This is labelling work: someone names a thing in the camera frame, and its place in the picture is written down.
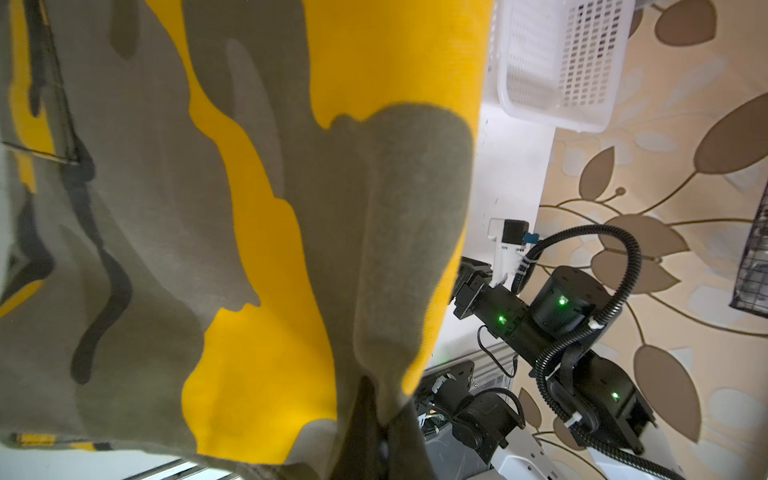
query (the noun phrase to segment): black corrugated hose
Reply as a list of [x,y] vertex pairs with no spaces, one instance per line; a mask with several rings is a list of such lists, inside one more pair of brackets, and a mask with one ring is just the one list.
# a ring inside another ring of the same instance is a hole
[[[621,307],[627,302],[627,298],[634,288],[634,284],[637,282],[637,278],[640,276],[640,268],[643,262],[643,257],[640,252],[640,245],[637,244],[637,240],[635,240],[635,238],[632,237],[632,235],[629,234],[626,230],[622,230],[621,228],[613,227],[611,225],[584,225],[581,227],[569,228],[567,230],[561,231],[560,233],[556,233],[551,237],[547,237],[534,245],[533,248],[528,251],[526,258],[524,259],[524,263],[535,263],[535,261],[539,259],[541,253],[547,247],[550,247],[557,242],[561,242],[562,240],[566,240],[572,237],[579,237],[580,235],[595,234],[608,235],[618,239],[624,244],[624,248],[627,251],[627,270],[624,272],[624,278],[621,279],[621,284],[619,284],[619,287],[616,289],[616,293],[614,293],[611,299],[608,300],[608,303],[606,303],[599,312],[595,313],[591,317],[593,321],[604,326],[608,323],[608,321],[610,321],[619,313]],[[525,284],[528,283],[528,279],[531,278],[532,273],[533,268],[529,268],[525,274],[519,273],[515,275],[515,280],[512,282],[510,290],[515,294],[520,293],[521,290],[523,290],[525,287]],[[557,403],[549,393],[545,372],[547,371],[548,366],[552,362],[553,358],[555,358],[559,352],[566,349],[572,343],[576,343],[578,340],[592,334],[593,332],[594,329],[592,329],[592,327],[590,327],[588,324],[585,324],[573,332],[566,333],[565,335],[558,337],[554,343],[547,347],[536,360],[535,375],[538,391],[541,393],[541,396],[544,398],[552,411],[558,417],[560,417],[563,422],[567,422],[571,416],[567,414],[562,407],[560,407],[560,404]],[[592,447],[598,452],[611,457],[618,462],[635,467],[642,472],[656,475],[657,477],[668,478],[670,480],[684,480],[684,477],[677,474],[673,470],[646,460],[645,458],[632,455],[631,453],[626,453],[623,450],[617,449],[616,447],[609,445],[600,439],[596,439],[586,427],[579,423],[574,424],[571,427],[571,431],[574,433],[574,436],[581,441],[581,443]]]

